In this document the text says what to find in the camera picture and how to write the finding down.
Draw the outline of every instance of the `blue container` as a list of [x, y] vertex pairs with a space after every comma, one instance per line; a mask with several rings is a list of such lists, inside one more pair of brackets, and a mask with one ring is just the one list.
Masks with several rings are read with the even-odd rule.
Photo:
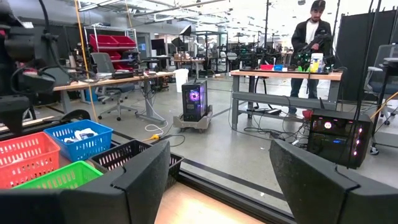
[[274, 71], [282, 71], [283, 65], [274, 65]]
[[[75, 131], [86, 128], [91, 128], [98, 135], [73, 143], [63, 141], [65, 138], [74, 138]], [[112, 132], [113, 129], [87, 119], [44, 130], [61, 147], [62, 155], [72, 162], [82, 161], [108, 150], [111, 147]]]

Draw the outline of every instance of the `plastic basket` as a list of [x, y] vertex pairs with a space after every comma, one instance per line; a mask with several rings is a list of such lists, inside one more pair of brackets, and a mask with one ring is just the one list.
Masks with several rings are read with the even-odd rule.
[[[145, 144], [138, 140], [132, 140], [120, 146], [116, 146], [106, 152], [98, 154], [90, 158], [95, 168], [102, 173], [113, 170], [139, 153], [150, 148], [151, 145]], [[182, 156], [176, 154], [170, 155], [169, 177], [167, 178], [166, 190], [176, 183], [178, 172], [180, 172], [181, 162], [184, 160]]]
[[[65, 143], [65, 138], [75, 136], [75, 131], [91, 128], [98, 135], [78, 142]], [[90, 120], [82, 120], [54, 128], [45, 129], [44, 132], [51, 136], [61, 147], [61, 153], [72, 162], [88, 159], [100, 152], [108, 150], [111, 146], [113, 129]]]
[[95, 39], [95, 35], [90, 34], [90, 44], [93, 46], [95, 51], [98, 51], [97, 40], [98, 40], [98, 47], [113, 48], [113, 47], [119, 46], [119, 44], [116, 42], [116, 40], [114, 38], [112, 38], [112, 36], [110, 36], [110, 35], [97, 35], [97, 39]]
[[118, 43], [119, 47], [135, 47], [136, 42], [126, 36], [113, 35], [112, 38]]
[[102, 173], [94, 167], [78, 161], [14, 189], [75, 189], [101, 175]]
[[117, 52], [108, 52], [108, 54], [111, 60], [119, 60], [122, 57], [122, 55]]
[[60, 147], [43, 132], [0, 142], [0, 189], [59, 168]]

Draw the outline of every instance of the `yellow cable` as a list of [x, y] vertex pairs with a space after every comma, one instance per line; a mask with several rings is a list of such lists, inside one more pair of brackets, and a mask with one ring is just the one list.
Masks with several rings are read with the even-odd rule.
[[124, 2], [126, 3], [126, 12], [127, 12], [128, 18], [129, 18], [130, 28], [132, 29], [132, 22], [131, 22], [131, 18], [130, 18], [129, 6], [127, 5], [127, 0], [124, 0]]
[[396, 97], [396, 95], [398, 95], [398, 92], [394, 93], [390, 98], [388, 98], [388, 100], [386, 100], [386, 102], [384, 102], [384, 103], [381, 105], [380, 109], [378, 109], [378, 110], [371, 116], [371, 119], [373, 119], [373, 118], [377, 115], [377, 113], [380, 112], [380, 110], [382, 110], [382, 109], [387, 105], [388, 101], [390, 101], [391, 99], [393, 99], [394, 97]]
[[[81, 41], [81, 51], [83, 52], [83, 60], [85, 62], [85, 67], [86, 71], [88, 71], [88, 66], [87, 66], [87, 61], [86, 61], [86, 52], [85, 52], [85, 45], [84, 45], [84, 40], [83, 40], [83, 32], [81, 31], [81, 24], [80, 24], [80, 16], [79, 16], [79, 10], [77, 6], [77, 0], [75, 0], [75, 9], [76, 9], [76, 16], [77, 16], [77, 23], [79, 25], [79, 32], [80, 32], [80, 41]], [[86, 72], [87, 79], [90, 79], [90, 76]], [[94, 106], [94, 101], [93, 101], [93, 93], [91, 92], [91, 85], [88, 86], [88, 89], [90, 91], [90, 101], [91, 101], [91, 107], [93, 108], [93, 113], [95, 117], [95, 121], [98, 123], [98, 118], [97, 114], [95, 112], [95, 106]]]

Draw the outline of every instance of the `red storage bin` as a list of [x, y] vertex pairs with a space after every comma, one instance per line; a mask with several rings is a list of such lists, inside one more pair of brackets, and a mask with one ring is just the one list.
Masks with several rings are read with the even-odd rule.
[[133, 71], [134, 69], [131, 67], [131, 66], [127, 66], [127, 65], [123, 65], [123, 64], [116, 64], [116, 65], [113, 65], [114, 66], [114, 69], [116, 69], [116, 70], [129, 70], [129, 71]]
[[59, 168], [55, 141], [43, 132], [0, 142], [0, 189], [10, 189]]
[[261, 70], [272, 70], [274, 68], [273, 65], [261, 65], [260, 69]]
[[[118, 47], [119, 44], [110, 35], [97, 35], [98, 47]], [[97, 49], [97, 41], [94, 34], [90, 34], [90, 44], [93, 46], [95, 51]]]
[[122, 57], [122, 55], [117, 52], [108, 52], [108, 54], [111, 57], [111, 60], [119, 60]]
[[113, 35], [112, 38], [119, 44], [119, 47], [136, 47], [137, 46], [136, 42], [133, 41], [132, 39], [130, 39], [130, 37]]

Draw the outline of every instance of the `white trash can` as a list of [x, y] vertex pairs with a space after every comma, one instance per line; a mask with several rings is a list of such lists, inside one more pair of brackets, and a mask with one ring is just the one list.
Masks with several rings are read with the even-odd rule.
[[188, 69], [177, 69], [175, 72], [175, 85], [177, 93], [182, 93], [182, 84], [188, 82]]

